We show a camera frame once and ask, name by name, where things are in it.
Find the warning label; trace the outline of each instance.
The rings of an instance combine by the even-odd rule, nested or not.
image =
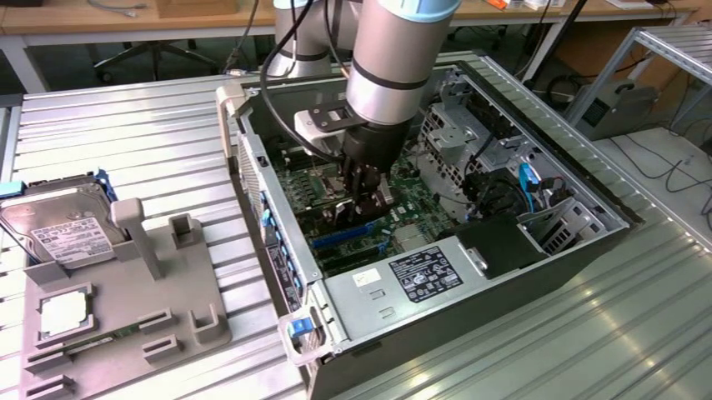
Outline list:
[[[439,247],[428,248],[388,263],[412,303],[462,285]]]
[[[62,223],[30,231],[44,250],[60,263],[110,252],[110,242],[96,218]]]

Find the black cable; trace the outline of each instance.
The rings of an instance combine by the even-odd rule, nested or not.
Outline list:
[[[514,78],[517,77],[517,75],[519,75],[521,73],[526,72],[526,69],[529,68],[529,65],[531,65],[531,62],[534,61],[534,57],[535,57],[535,54],[538,53],[538,49],[542,47],[543,38],[546,37],[546,33],[543,32],[541,27],[542,27],[542,23],[543,23],[543,17],[546,16],[546,12],[549,11],[549,6],[550,5],[551,5],[551,0],[547,0],[546,1],[546,7],[543,7],[542,15],[539,16],[538,22],[535,23],[535,27],[539,28],[538,32],[541,33],[542,36],[538,39],[538,43],[535,45],[534,52],[531,53],[531,57],[529,58],[526,64],[523,64],[523,68],[518,72],[515,72],[513,74]],[[515,71],[518,65],[519,65],[519,60],[517,59],[517,62],[515,62],[515,65],[514,65],[514,71]]]
[[[615,142],[615,140],[613,140],[613,138],[610,137],[609,138],[610,142],[613,143],[613,145],[618,148],[618,151],[622,153],[622,156],[625,156],[625,158],[627,159],[627,161],[630,161],[630,163],[633,164],[633,167],[635,167],[637,169],[637,172],[641,173],[641,175],[643,177],[646,177],[647,179],[657,179],[657,178],[661,178],[664,177],[665,175],[668,175],[670,172],[672,172],[672,168],[662,172],[660,175],[649,175],[645,173],[645,171],[642,171],[642,168],[639,168],[639,166],[637,165],[637,163],[633,161],[633,158],[627,155],[627,153],[622,150],[622,147],[621,145],[618,145],[618,143]]]
[[[295,132],[291,126],[284,122],[284,120],[279,116],[279,113],[276,112],[275,105],[271,102],[269,91],[267,89],[267,70],[269,69],[269,64],[272,63],[276,57],[276,54],[281,51],[287,42],[293,37],[296,29],[299,28],[299,25],[302,25],[302,22],[304,18],[307,17],[307,13],[310,12],[312,3],[314,3],[314,0],[307,0],[303,6],[303,10],[299,13],[299,17],[295,20],[295,23],[291,25],[289,30],[284,34],[283,38],[279,40],[279,43],[275,45],[275,48],[272,48],[269,55],[267,56],[267,59],[264,60],[263,69],[259,72],[259,88],[260,88],[260,93],[261,93],[263,100],[264,100],[264,105],[267,106],[267,109],[269,110],[269,113],[272,117],[275,118],[276,123],[284,130],[284,132],[291,136],[291,138],[296,141],[296,143],[299,143],[304,147],[304,149],[307,149],[315,156],[318,156],[319,158],[322,158],[330,163],[338,163],[340,161],[340,158],[327,154],[319,148],[316,148],[307,140],[303,139],[299,133]]]
[[[634,68],[637,64],[642,63],[649,58],[649,56],[650,54],[642,56],[639,60],[635,60],[633,58],[633,63],[626,65],[625,67],[619,67],[618,69],[615,69],[613,73],[621,73],[622,71],[627,71],[630,68]],[[555,85],[563,82],[570,83],[571,88],[573,88],[573,94],[575,95],[575,93],[578,92],[578,89],[581,89],[581,86],[582,86],[582,83],[577,82],[575,79],[590,79],[590,78],[597,78],[597,76],[598,74],[595,75],[563,74],[563,75],[558,75],[553,77],[551,80],[549,81],[549,84],[546,85],[546,90],[543,91],[546,102],[554,107],[561,108],[561,107],[567,106],[569,102],[559,102],[554,100]]]
[[[650,148],[642,146],[641,143],[638,143],[629,135],[623,135],[629,141],[635,145],[638,146],[639,148],[642,148],[643,150],[646,150],[649,153],[654,154],[668,165],[672,166],[672,168],[665,172],[662,173],[661,175],[647,175],[639,168],[639,166],[637,165],[637,163],[633,161],[633,159],[630,158],[630,156],[625,153],[625,151],[622,150],[621,146],[618,146],[618,144],[615,143],[615,141],[613,140],[613,138],[610,138],[610,142],[615,145],[615,147],[618,148],[618,150],[621,151],[622,155],[625,156],[625,158],[630,161],[630,163],[633,164],[633,166],[635,167],[637,171],[642,174],[643,177],[646,178],[650,178],[650,179],[657,179],[657,178],[661,178],[662,176],[668,175],[666,178],[665,178],[665,190],[669,192],[669,193],[678,193],[678,192],[682,192],[690,188],[694,188],[700,185],[702,186],[706,186],[709,189],[712,189],[712,185],[709,183],[712,183],[712,178],[709,179],[704,179],[704,180],[700,180],[697,179],[696,177],[693,177],[689,173],[686,173],[685,171],[682,171],[680,169],[680,164],[682,163],[682,160],[680,160],[678,162],[676,162],[674,164],[658,153],[656,152],[654,150],[652,150]],[[673,189],[669,187],[669,184],[670,184],[670,179],[672,179],[672,174],[674,171],[680,171],[689,179],[692,179],[692,181],[694,183],[684,186],[684,187],[680,187],[677,189]],[[709,195],[708,197],[708,200],[706,202],[704,203],[704,206],[702,206],[702,209],[700,210],[700,215],[705,217],[705,222],[708,224],[708,229],[709,231],[712,231],[712,220],[709,220],[709,214],[712,213],[712,208],[709,207],[709,204],[712,203],[712,194]]]
[[[330,26],[330,0],[323,0],[323,28],[326,29],[326,39],[330,44],[331,56],[334,56],[334,59],[338,63],[338,67],[342,69],[343,77],[348,79],[348,70],[346,69],[346,65],[343,65],[342,58],[338,57],[336,47],[334,45],[334,34],[331,33]]]
[[[526,195],[523,194],[523,190],[521,187],[518,187],[517,185],[514,185],[514,183],[511,183],[510,181],[507,181],[506,179],[495,179],[494,180],[495,183],[501,183],[502,185],[507,186],[509,188],[514,189],[514,191],[517,192],[517,194],[519,195],[519,200],[522,201],[522,205],[527,208],[529,207],[529,200],[526,199]]]
[[[494,140],[494,134],[490,133],[487,138],[485,139],[485,143],[482,143],[482,146],[475,152],[475,155],[468,158],[467,164],[464,164],[464,172],[467,171],[467,167],[471,165],[472,169],[475,169],[475,164],[472,162],[477,161],[479,156],[482,156],[482,153],[485,153],[485,150],[487,149],[489,145],[491,144],[491,141]]]
[[[672,19],[677,19],[677,8],[676,8],[676,6],[673,5],[673,3],[669,0],[665,3],[672,8],[672,12],[673,12]]]
[[[685,85],[685,91],[682,92],[682,99],[680,100],[680,103],[677,104],[676,113],[673,114],[672,118],[669,119],[668,133],[672,136],[680,136],[677,133],[672,132],[672,127],[676,124],[677,114],[680,114],[680,110],[682,109],[682,104],[685,103],[685,100],[688,99],[688,92],[689,92],[689,87],[690,86],[692,86],[692,75],[688,74],[688,83]]]
[[[240,36],[239,41],[236,42],[235,47],[232,48],[232,51],[229,52],[227,60],[224,61],[223,73],[225,73],[232,68],[232,65],[235,65],[236,63],[239,52],[243,49],[244,40],[247,39],[247,36],[249,35],[249,29],[252,28],[252,23],[255,22],[257,4],[259,4],[259,0],[255,0],[255,3],[252,4],[252,10],[249,11],[249,19],[247,20],[247,25],[244,26],[243,35]]]

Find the office chair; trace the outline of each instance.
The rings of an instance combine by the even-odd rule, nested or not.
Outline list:
[[[455,31],[447,35],[447,40],[454,41],[456,33],[459,31],[462,31],[463,29],[467,29],[467,28],[474,30],[472,27],[456,27]],[[503,36],[507,33],[507,26],[506,25],[499,25],[495,28],[495,31],[493,31],[491,33],[494,33],[494,35],[495,35],[494,40],[491,42],[491,51],[495,52],[499,49],[499,46],[502,45],[502,39],[503,39]]]
[[[105,70],[105,68],[119,64],[123,60],[127,60],[140,54],[149,53],[153,67],[153,80],[157,81],[160,79],[157,64],[161,60],[161,52],[172,53],[179,57],[187,58],[188,60],[207,65],[209,67],[209,75],[216,75],[219,73],[216,63],[209,58],[195,52],[191,52],[191,50],[196,49],[196,41],[193,39],[188,39],[188,49],[191,50],[183,50],[181,48],[173,46],[171,44],[173,42],[176,42],[176,40],[149,40],[148,42],[141,42],[136,46],[133,46],[131,42],[124,42],[123,51],[116,56],[93,63],[96,77],[101,82],[110,83],[113,80],[113,75]]]

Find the desk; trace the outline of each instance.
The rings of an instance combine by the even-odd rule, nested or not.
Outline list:
[[[523,74],[523,80],[531,78],[534,70],[542,61],[546,51],[550,49],[555,35],[561,31],[563,21],[570,15],[570,11],[574,5],[575,0],[567,0],[566,5],[562,7],[562,10],[558,14],[559,21],[551,25],[546,37],[543,38],[539,50],[534,55],[531,65],[529,66],[529,69]],[[682,25],[682,23],[688,20],[689,15],[692,15],[692,13],[700,8],[700,6],[701,0],[674,0],[676,12],[669,12],[668,15],[664,14],[662,17],[672,19],[672,21],[669,22],[670,25]],[[606,2],[606,0],[589,0],[581,10],[581,13],[578,14],[578,17],[575,18],[575,21],[578,23],[585,23],[598,21],[631,21],[639,19],[658,19],[661,17],[660,14],[660,9],[656,7],[641,10],[622,10],[613,4]],[[637,75],[639,75],[639,73],[642,72],[642,64],[635,69]]]
[[[589,0],[593,7],[599,7],[605,0]],[[41,73],[33,65],[26,52],[29,46],[139,42],[147,40],[169,40],[188,38],[224,38],[236,37],[244,32],[244,24],[249,17],[252,1],[240,2],[235,14],[205,16],[159,18],[155,0],[144,3],[149,7],[137,10],[139,17],[128,18],[120,14],[105,12],[85,4],[84,0],[45,0],[40,8],[9,8],[2,19],[5,35],[0,37],[0,49],[5,53],[12,69],[16,72],[28,93],[46,92],[46,85]],[[681,23],[690,13],[684,4],[696,0],[680,0],[678,22]],[[633,12],[618,10],[615,14],[587,14],[585,9],[579,20],[602,21],[610,19],[645,19],[649,10]],[[452,26],[475,25],[517,25],[537,23],[542,11],[529,8],[499,11],[482,0],[463,0],[455,12]],[[543,22],[553,23],[542,47],[533,60],[529,70],[541,61],[545,51],[553,42],[555,32],[561,30],[563,17],[558,10],[549,10]],[[249,30],[252,35],[273,33],[275,14],[271,2],[263,0],[257,13],[255,26]]]
[[[4,13],[8,10],[6,7],[0,7],[0,22],[4,20]]]

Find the aluminum extrusion table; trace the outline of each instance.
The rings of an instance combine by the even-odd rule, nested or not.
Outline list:
[[[635,43],[670,61],[706,85],[712,85],[712,25],[706,22],[680,27],[634,27],[613,53],[598,78],[566,111],[566,119],[571,125],[575,125],[581,120],[598,90],[615,73],[615,69],[625,57],[629,56],[629,51]],[[652,57],[641,62],[629,78],[637,77],[638,70],[642,70],[650,61]]]
[[[276,312],[223,158],[215,107],[221,77],[26,96],[9,113],[2,180],[66,177],[96,167],[119,198],[143,200],[152,228],[189,212],[203,223],[232,331],[219,351],[120,388],[105,398],[304,398],[276,336]],[[22,252],[0,257],[0,398],[17,398]]]
[[[590,146],[487,59],[458,53],[582,166],[635,210],[645,226],[563,286],[527,306],[348,390],[339,399],[708,398],[712,394],[712,261],[660,199]],[[209,251],[235,341],[106,398],[306,398],[276,337],[276,315],[227,190],[213,89],[201,78],[33,95],[12,113],[18,177],[109,163],[123,194],[151,202],[149,224],[193,213]],[[0,398],[16,398],[21,253],[0,258]]]

